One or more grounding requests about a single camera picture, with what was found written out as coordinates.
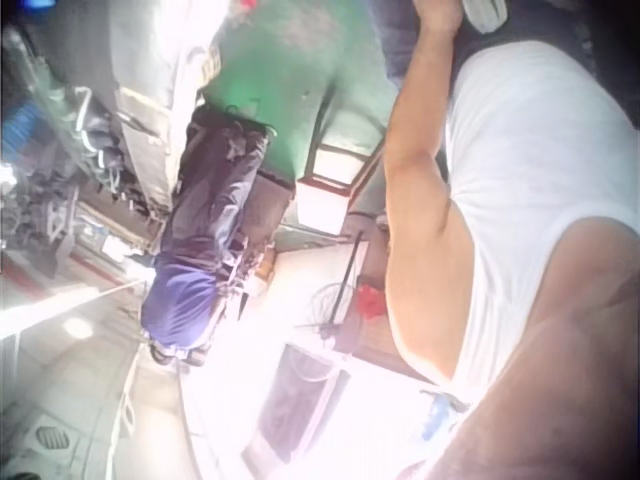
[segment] green floor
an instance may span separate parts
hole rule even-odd
[[[265,166],[290,180],[305,167],[327,86],[338,88],[325,143],[370,153],[395,97],[361,1],[259,0],[220,39],[222,70],[207,100],[278,132]]]

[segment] forearm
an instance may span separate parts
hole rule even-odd
[[[406,162],[435,159],[446,117],[452,60],[452,35],[421,31],[389,121],[387,172]]]

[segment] round vent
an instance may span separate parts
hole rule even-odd
[[[9,480],[42,480],[42,478],[35,473],[22,472],[15,474]]]
[[[65,450],[69,448],[69,437],[57,427],[38,427],[38,443],[47,450]]]

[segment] hand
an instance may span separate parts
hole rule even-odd
[[[462,23],[461,0],[413,0],[425,32],[455,36]]]

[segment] white sleeveless shirt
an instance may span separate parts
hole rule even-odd
[[[522,337],[567,228],[607,217],[640,232],[639,137],[586,70],[540,42],[471,57],[455,83],[446,134],[451,198],[474,244],[453,390],[475,402]]]

